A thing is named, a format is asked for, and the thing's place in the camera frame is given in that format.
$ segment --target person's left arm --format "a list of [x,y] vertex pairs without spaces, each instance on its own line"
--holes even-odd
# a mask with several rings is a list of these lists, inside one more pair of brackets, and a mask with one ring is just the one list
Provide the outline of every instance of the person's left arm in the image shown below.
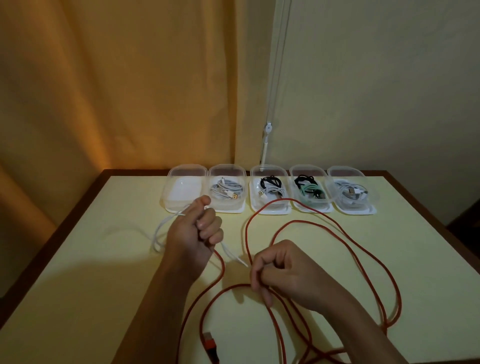
[[170,226],[165,254],[125,334],[113,364],[175,363],[188,291],[203,272],[214,245],[223,240],[222,220],[197,198]]

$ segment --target brown curtain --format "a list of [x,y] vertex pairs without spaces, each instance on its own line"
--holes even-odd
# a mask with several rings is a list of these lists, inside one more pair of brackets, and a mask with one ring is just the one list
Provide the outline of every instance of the brown curtain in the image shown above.
[[0,296],[101,170],[256,163],[275,0],[0,7]]

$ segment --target empty plastic container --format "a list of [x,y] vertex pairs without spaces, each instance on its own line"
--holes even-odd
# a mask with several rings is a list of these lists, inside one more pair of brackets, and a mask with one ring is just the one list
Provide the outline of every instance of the empty plastic container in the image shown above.
[[181,164],[167,175],[162,200],[169,212],[183,210],[204,191],[207,168],[199,164]]
[[333,178],[331,195],[337,207],[346,213],[374,213],[372,203],[378,194],[368,178],[359,170],[348,166],[332,166],[327,171]]
[[[274,166],[272,164],[263,164],[253,167],[250,170],[250,203],[255,211],[258,211],[269,201],[280,198],[279,193],[266,193],[261,186],[263,177],[275,176],[280,182],[280,188],[283,188],[282,197],[290,197],[288,174],[282,167]],[[278,201],[265,208],[261,214],[288,214],[291,212],[291,205],[289,201]]]
[[235,164],[218,164],[208,171],[207,194],[217,212],[240,213],[248,193],[247,173]]
[[[295,183],[295,180],[298,176],[304,175],[307,177],[312,176],[313,180],[317,182],[318,187],[321,192],[318,195],[321,198],[317,198],[313,194],[301,192],[299,186]],[[321,212],[330,212],[333,210],[332,202],[336,193],[336,188],[333,186],[333,179],[326,174],[326,172],[320,167],[311,165],[311,164],[297,164],[290,168],[290,189],[292,191],[292,197],[299,200],[303,204],[312,207]],[[309,184],[308,181],[299,181],[300,185]],[[302,205],[297,202],[293,202],[293,205],[304,212],[313,212],[307,208],[304,208]]]

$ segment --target table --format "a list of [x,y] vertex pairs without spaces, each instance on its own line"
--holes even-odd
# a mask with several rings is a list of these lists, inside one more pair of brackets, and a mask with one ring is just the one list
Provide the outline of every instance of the table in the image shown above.
[[[161,260],[150,250],[150,237],[168,214],[159,203],[166,172],[100,174],[4,297],[1,363],[110,363]],[[365,173],[380,194],[378,214],[347,216],[335,210],[329,216],[379,257],[399,284],[404,310],[389,338],[410,363],[480,363],[455,361],[480,357],[479,260],[388,172]],[[221,215],[225,242],[236,254],[242,254],[244,224],[252,213],[248,204],[242,214]],[[290,215],[257,216],[249,229],[252,252],[265,248],[274,232],[295,218],[323,220],[295,209]],[[321,264],[379,322],[372,293],[341,243],[304,224],[290,225],[279,236],[285,238]],[[355,250],[391,312],[395,296],[388,277]],[[192,312],[182,338],[181,363],[209,363],[198,338],[199,316],[222,286],[249,281],[247,268],[218,251],[227,263],[226,274]],[[187,305],[218,272],[212,258]],[[320,315],[302,312],[315,343],[323,349],[341,346]],[[279,305],[275,315],[292,362],[304,345]],[[205,328],[212,332],[223,363],[278,363],[273,325],[249,289],[222,296],[212,306]]]

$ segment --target red cable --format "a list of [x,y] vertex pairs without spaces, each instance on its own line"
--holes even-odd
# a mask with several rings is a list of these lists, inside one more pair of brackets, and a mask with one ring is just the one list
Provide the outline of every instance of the red cable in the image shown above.
[[[330,221],[332,221],[339,229],[340,231],[348,238],[348,240],[350,240],[352,243],[354,243],[358,248],[360,248],[363,252],[365,252],[368,256],[370,256],[373,260],[375,260],[378,264],[380,264],[380,266],[385,270],[385,272],[387,273],[388,277],[390,278],[393,286],[394,286],[394,289],[395,289],[395,295],[396,295],[396,302],[397,302],[397,307],[396,307],[396,311],[395,311],[395,315],[393,316],[392,319],[388,320],[387,318],[387,313],[386,313],[386,310],[385,310],[385,306],[384,304],[382,303],[382,300],[380,299],[380,296],[378,295],[375,287],[373,286],[372,284],[372,281],[370,280],[370,278],[368,277],[367,275],[367,272],[365,271],[365,269],[363,268],[363,265],[362,263],[360,262],[358,256],[355,254],[355,252],[353,251],[353,249],[349,246],[349,244],[344,241],[343,239],[341,239],[338,235],[336,235],[332,230],[330,230],[328,227],[324,226],[324,225],[321,225],[321,224],[317,224],[315,222],[312,222],[312,221],[306,221],[306,220],[292,220],[290,222],[287,222],[285,225],[283,225],[280,229],[277,230],[277,232],[275,233],[275,235],[273,236],[272,238],[272,241],[270,242],[269,246],[273,245],[275,243],[275,239],[277,237],[277,235],[284,229],[286,228],[288,225],[294,223],[294,222],[302,222],[302,223],[306,223],[306,224],[311,224],[311,225],[315,225],[315,226],[318,226],[319,228],[322,228],[324,230],[326,230],[327,232],[329,232],[331,235],[333,235],[335,238],[337,238],[339,241],[341,241],[348,249],[348,251],[350,252],[350,254],[352,255],[354,261],[357,263],[357,266],[359,267],[360,269],[360,272],[362,273],[363,277],[365,278],[365,280],[367,281],[374,297],[375,297],[375,300],[376,302],[378,303],[378,306],[380,308],[380,313],[381,313],[381,319],[382,319],[382,322],[380,324],[380,329],[382,329],[382,331],[387,334],[387,329],[389,327],[391,327],[393,324],[395,324],[395,322],[398,321],[398,319],[400,318],[400,315],[401,315],[401,312],[402,312],[402,298],[401,298],[401,295],[400,295],[400,289],[398,288],[398,285],[397,283],[395,282],[395,279],[392,275],[392,273],[388,270],[388,268],[385,266],[385,264],[383,264],[376,256],[374,256],[372,253],[370,253],[367,249],[365,249],[364,247],[362,247],[360,244],[358,244],[356,241],[354,241],[346,232],[345,230],[343,230],[343,228],[340,226],[339,223],[337,223],[334,219],[332,219],[331,217],[327,216],[326,214],[324,214],[323,212],[320,212],[320,211],[317,211],[315,210],[314,208],[311,208],[309,206],[306,206],[304,205],[303,203],[301,203],[300,201],[297,201],[293,198],[279,198],[277,200],[273,200],[273,201],[270,201],[269,203],[265,204],[260,210],[258,210],[257,212],[255,212],[249,219],[248,219],[248,222],[247,222],[247,225],[245,226],[245,248],[247,250],[247,255],[248,255],[248,259],[250,260],[250,264],[253,264],[253,259],[252,259],[252,255],[250,253],[250,250],[248,248],[248,226],[250,225],[250,222],[252,221],[252,219],[257,216],[263,209],[265,209],[268,205],[274,203],[274,202],[278,202],[278,201],[295,201],[297,203],[299,203],[300,205],[302,205],[303,207],[305,208],[308,208],[309,210],[311,211],[314,211],[324,217],[326,217],[327,219],[329,219]],[[220,280],[223,278],[224,274],[225,274],[225,262],[223,261],[222,257],[220,256],[219,253],[217,253],[216,251],[214,251],[214,253],[217,255],[218,259],[220,259],[220,262],[221,262],[221,265],[222,265],[222,269],[221,269],[221,272],[219,274],[219,276],[217,277],[217,279],[215,279],[212,284],[210,284],[207,288],[205,288],[198,296],[197,298],[195,298],[195,300],[193,301],[193,303],[191,304],[191,306],[189,307],[186,315],[185,315],[185,318],[183,319],[183,322],[182,322],[182,325],[181,325],[181,329],[180,329],[180,339],[179,339],[179,343],[178,343],[178,347],[177,347],[177,358],[176,358],[176,363],[178,364],[179,362],[179,352],[180,352],[180,340],[181,340],[181,337],[182,337],[182,333],[183,333],[183,330],[185,329],[185,324],[188,320],[188,317],[190,316],[190,313],[192,312],[194,306],[197,304],[197,302],[200,300],[201,297],[203,297],[203,295],[205,293],[207,293],[210,289],[212,289],[218,282],[220,282]],[[200,340],[202,342],[202,345],[205,347],[205,343],[204,343],[204,339],[203,339],[203,324],[204,324],[204,319],[205,319],[205,316],[208,312],[208,310],[210,309],[210,307],[212,306],[212,304],[222,295],[224,294],[225,292],[228,292],[234,288],[239,288],[239,287],[250,287],[250,284],[249,283],[239,283],[239,284],[234,284],[233,286],[230,286],[230,287],[227,287],[227,288],[224,288],[222,289],[220,292],[218,292],[215,297],[213,297],[213,299],[208,303],[207,307],[204,309],[203,313],[202,313],[202,316],[200,318],[200,325],[199,325],[199,329],[200,329]],[[293,308],[293,310],[295,311],[295,313],[297,314],[297,316],[300,318],[300,320],[302,321],[302,324],[303,326],[305,327],[306,331],[307,331],[307,335],[308,337],[305,337],[305,335],[300,331],[300,329],[298,328],[295,320],[293,319],[293,316],[290,312],[290,309],[288,308],[287,304],[285,303],[285,300],[279,296],[275,291],[271,290],[271,289],[268,289],[270,291],[270,293],[272,295],[274,295],[279,301],[280,303],[282,303],[291,323],[292,323],[292,326],[293,328],[295,329],[296,333],[298,334],[298,336],[303,340],[303,342],[307,345],[307,348],[305,350],[305,352],[303,353],[301,359],[300,359],[300,363],[302,364],[313,364],[313,363],[316,363],[322,359],[328,359],[329,361],[331,361],[332,363],[335,363],[335,364],[344,364],[344,362],[336,359],[333,357],[333,355],[337,355],[337,354],[340,354],[340,353],[343,353],[345,352],[345,350],[343,348],[339,348],[339,349],[334,349],[334,350],[330,350],[328,352],[323,352],[322,350],[318,349],[316,346],[313,345],[312,343],[312,332],[310,331],[310,328],[308,327],[308,324],[307,324],[307,321],[305,320],[305,318],[303,317],[303,315],[300,313],[300,311],[298,310],[298,308],[296,307],[296,305],[290,300],[290,299],[287,299],[288,303],[291,305],[291,307]],[[272,312],[272,310],[267,307],[267,311],[272,319],[272,322],[273,322],[273,325],[274,325],[274,328],[275,328],[275,331],[278,335],[278,338],[280,340],[280,346],[281,346],[281,350],[282,350],[282,363],[283,364],[287,364],[287,355],[286,355],[286,352],[285,352],[285,344],[283,342],[283,337],[282,337],[282,333],[280,331],[280,327],[278,326],[278,323],[275,319],[275,316]],[[316,356],[312,359],[310,359],[309,361],[305,361],[310,353],[310,351],[313,351]]]

